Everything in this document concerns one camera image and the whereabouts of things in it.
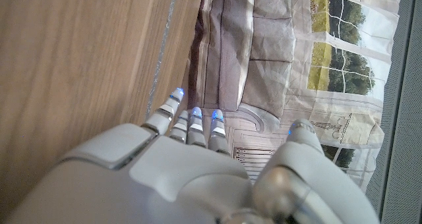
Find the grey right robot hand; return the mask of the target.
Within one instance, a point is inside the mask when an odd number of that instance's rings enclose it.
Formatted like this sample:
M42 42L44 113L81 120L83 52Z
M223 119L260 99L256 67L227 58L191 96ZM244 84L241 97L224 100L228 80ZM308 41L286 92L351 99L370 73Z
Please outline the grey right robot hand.
M7 223L378 223L361 189L294 121L255 181L229 155L224 116L178 112L175 89L140 126L115 126L67 152Z

